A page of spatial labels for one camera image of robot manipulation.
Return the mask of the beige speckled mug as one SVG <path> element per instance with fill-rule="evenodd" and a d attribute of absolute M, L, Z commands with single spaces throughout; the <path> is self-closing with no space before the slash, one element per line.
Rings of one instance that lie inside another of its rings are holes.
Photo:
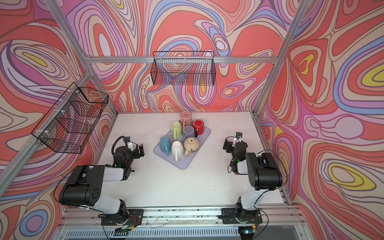
<path fill-rule="evenodd" d="M 200 147 L 200 143 L 196 137 L 186 138 L 186 140 L 184 141 L 184 149 L 185 149 L 184 156 L 188 157 L 190 153 L 196 152 L 199 149 L 199 147 Z"/>

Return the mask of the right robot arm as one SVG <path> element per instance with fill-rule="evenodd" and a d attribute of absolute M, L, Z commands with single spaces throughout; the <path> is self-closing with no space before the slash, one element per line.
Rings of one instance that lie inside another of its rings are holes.
<path fill-rule="evenodd" d="M 239 138 L 225 139 L 223 150 L 232 158 L 228 172 L 247 176 L 250 188 L 238 200 L 240 211 L 255 211 L 262 199 L 270 192 L 283 186 L 283 175 L 270 153 L 247 152 L 248 144 Z"/>

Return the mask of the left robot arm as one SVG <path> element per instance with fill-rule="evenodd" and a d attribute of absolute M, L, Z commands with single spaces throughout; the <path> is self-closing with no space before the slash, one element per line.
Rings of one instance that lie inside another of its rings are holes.
<path fill-rule="evenodd" d="M 114 162 L 107 165 L 77 166 L 70 174 L 59 194 L 59 202 L 70 207 L 85 207 L 104 215 L 127 216 L 123 200 L 103 193 L 106 182 L 126 181 L 132 172 L 132 163 L 145 155 L 144 146 L 134 150 L 128 146 L 113 149 Z"/>

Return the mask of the white mug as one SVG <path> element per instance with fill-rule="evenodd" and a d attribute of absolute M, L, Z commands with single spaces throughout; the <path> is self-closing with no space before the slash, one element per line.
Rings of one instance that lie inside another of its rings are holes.
<path fill-rule="evenodd" d="M 172 155 L 175 158 L 175 161 L 178 162 L 181 157 L 184 156 L 184 146 L 179 141 L 174 141 L 172 143 Z"/>

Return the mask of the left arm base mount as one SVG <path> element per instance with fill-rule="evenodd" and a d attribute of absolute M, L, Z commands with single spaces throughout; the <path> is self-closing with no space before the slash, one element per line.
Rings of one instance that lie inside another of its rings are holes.
<path fill-rule="evenodd" d="M 102 226 L 131 226 L 142 224 L 144 209 L 128 209 L 113 215 L 100 214 Z"/>

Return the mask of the blue textured mug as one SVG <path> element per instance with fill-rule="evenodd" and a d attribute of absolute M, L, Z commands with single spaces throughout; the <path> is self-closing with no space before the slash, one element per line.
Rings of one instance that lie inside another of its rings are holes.
<path fill-rule="evenodd" d="M 167 136 L 162 136 L 160 138 L 159 146 L 162 153 L 166 154 L 167 156 L 172 153 L 172 144 Z"/>

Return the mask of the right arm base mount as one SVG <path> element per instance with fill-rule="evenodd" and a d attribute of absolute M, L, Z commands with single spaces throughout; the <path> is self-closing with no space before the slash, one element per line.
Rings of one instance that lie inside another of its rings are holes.
<path fill-rule="evenodd" d="M 253 224 L 258 226 L 263 223 L 259 210 L 248 211 L 236 208 L 222 208 L 221 215 L 218 218 L 223 221 L 223 224 Z"/>

